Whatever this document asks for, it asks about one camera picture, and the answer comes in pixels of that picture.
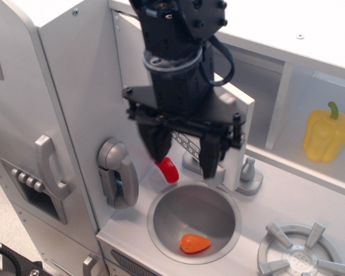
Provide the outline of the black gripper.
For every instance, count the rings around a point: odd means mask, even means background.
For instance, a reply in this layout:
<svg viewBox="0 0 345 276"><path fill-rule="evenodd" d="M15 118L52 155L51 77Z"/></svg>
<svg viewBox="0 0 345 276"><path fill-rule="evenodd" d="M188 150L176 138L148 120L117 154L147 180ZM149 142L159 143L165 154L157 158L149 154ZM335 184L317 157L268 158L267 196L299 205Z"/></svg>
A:
<svg viewBox="0 0 345 276"><path fill-rule="evenodd" d="M122 95L151 158L163 161L173 131L192 135L200 139L203 178L214 178L227 149L241 148L244 143L241 128L245 116L214 92L232 79L235 69L221 81L213 80L212 62L150 69L152 85L127 87Z"/></svg>

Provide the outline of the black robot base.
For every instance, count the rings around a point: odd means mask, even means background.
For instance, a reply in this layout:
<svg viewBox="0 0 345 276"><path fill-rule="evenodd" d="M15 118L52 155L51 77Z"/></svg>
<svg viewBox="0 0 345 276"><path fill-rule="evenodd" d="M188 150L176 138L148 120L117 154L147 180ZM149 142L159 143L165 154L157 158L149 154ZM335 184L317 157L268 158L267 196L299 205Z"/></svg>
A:
<svg viewBox="0 0 345 276"><path fill-rule="evenodd" d="M41 262L32 262L0 243L0 275L48 275Z"/></svg>

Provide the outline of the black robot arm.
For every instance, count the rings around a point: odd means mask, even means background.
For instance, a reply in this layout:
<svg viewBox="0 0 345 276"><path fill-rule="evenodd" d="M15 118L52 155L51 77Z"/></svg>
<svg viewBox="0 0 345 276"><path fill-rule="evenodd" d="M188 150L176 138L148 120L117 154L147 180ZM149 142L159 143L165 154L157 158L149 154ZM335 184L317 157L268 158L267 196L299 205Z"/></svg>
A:
<svg viewBox="0 0 345 276"><path fill-rule="evenodd" d="M129 87L123 97L151 158L161 162L173 132L199 138L203 177L213 178L230 148L241 148L245 116L215 92L230 82L230 69L214 79L214 50L233 58L216 32L226 26L225 1L132 1L141 24L143 63L150 86Z"/></svg>

